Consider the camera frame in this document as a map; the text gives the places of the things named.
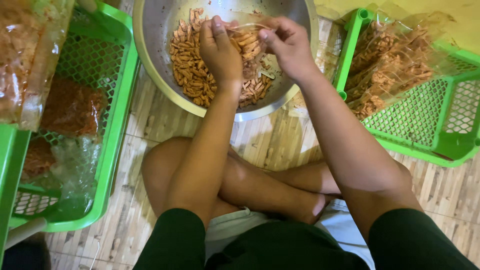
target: stainless steel bowl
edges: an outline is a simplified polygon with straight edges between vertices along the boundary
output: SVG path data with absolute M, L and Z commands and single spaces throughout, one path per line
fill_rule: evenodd
M 179 19 L 188 20 L 190 8 L 204 8 L 203 16 L 220 15 L 224 21 L 235 19 L 234 12 L 286 16 L 307 28 L 310 40 L 318 40 L 318 21 L 312 0 L 136 0 L 133 6 L 133 35 L 148 74 L 160 90 L 183 109 L 204 117 L 206 109 L 195 105 L 178 86 L 172 71 L 169 43 Z M 317 52 L 317 42 L 311 42 Z M 264 99 L 255 105 L 238 109 L 235 121 L 247 121 L 268 115 L 287 103 L 299 90 L 286 75 L 282 75 L 276 58 L 269 56 L 276 75 Z

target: hand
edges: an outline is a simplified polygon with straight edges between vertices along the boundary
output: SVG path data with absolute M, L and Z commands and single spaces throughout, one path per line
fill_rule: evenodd
M 230 43 L 225 24 L 220 16 L 215 16 L 202 24 L 200 55 L 217 84 L 226 84 L 229 88 L 234 86 L 240 96 L 243 83 L 242 59 Z
M 272 20 L 268 24 L 278 25 L 278 30 L 262 29 L 259 36 L 276 55 L 280 68 L 297 83 L 318 73 L 307 30 L 286 17 Z

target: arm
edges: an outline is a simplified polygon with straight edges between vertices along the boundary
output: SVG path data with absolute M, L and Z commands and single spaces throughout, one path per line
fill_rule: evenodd
M 220 17 L 203 23 L 200 54 L 218 89 L 185 160 L 173 175 L 166 210 L 189 210 L 200 217 L 206 229 L 222 183 L 243 78 L 241 56 L 231 45 Z
M 363 238 L 390 210 L 422 211 L 408 170 L 363 127 L 315 65 L 305 29 L 287 18 L 276 20 L 277 34 L 262 30 L 260 36 L 300 86 L 328 167 Z

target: green basket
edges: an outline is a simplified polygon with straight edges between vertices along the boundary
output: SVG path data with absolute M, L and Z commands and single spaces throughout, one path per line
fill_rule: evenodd
M 35 184 L 18 184 L 30 132 L 16 131 L 12 125 L 0 125 L 0 137 L 11 141 L 2 140 L 0 150 L 0 159 L 5 161 L 0 171 L 2 219 L 6 220 L 2 222 L 8 222 L 10 217 L 4 210 L 12 209 L 9 227 L 44 217 L 48 222 L 46 232 L 74 231 L 89 226 L 105 214 L 138 66 L 129 15 L 103 3 L 98 4 L 98 12 L 90 15 L 75 8 L 56 73 L 104 90 L 109 103 L 101 121 L 103 147 L 96 169 L 93 205 L 80 219 L 73 218 L 57 211 L 61 203 L 59 188 L 44 190 Z M 32 134 L 31 138 L 39 136 L 52 145 L 61 139 L 58 134 L 46 130 Z M 11 187 L 5 188 L 4 182 Z M 5 226 L 0 222 L 2 245 L 7 233 Z
M 348 32 L 334 82 L 343 92 L 358 37 L 373 13 L 358 9 L 345 26 Z M 457 74 L 431 80 L 406 92 L 407 99 L 362 121 L 383 147 L 445 167 L 472 158 L 480 146 L 480 56 L 450 44 Z

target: seasoned snack stick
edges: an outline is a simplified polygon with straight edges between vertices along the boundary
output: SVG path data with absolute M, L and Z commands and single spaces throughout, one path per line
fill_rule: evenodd
M 180 19 L 179 27 L 173 32 L 170 54 L 173 62 L 173 74 L 183 93 L 193 99 L 199 106 L 209 107 L 215 98 L 217 89 L 213 75 L 200 57 L 200 28 L 205 19 L 200 19 L 203 8 L 190 10 L 190 21 Z M 261 52 L 257 33 L 238 33 L 231 40 L 232 45 L 243 56 L 244 76 L 255 78 L 245 82 L 240 95 L 239 106 L 243 108 L 265 97 L 272 85 L 271 79 L 262 75 L 258 77 L 255 57 Z

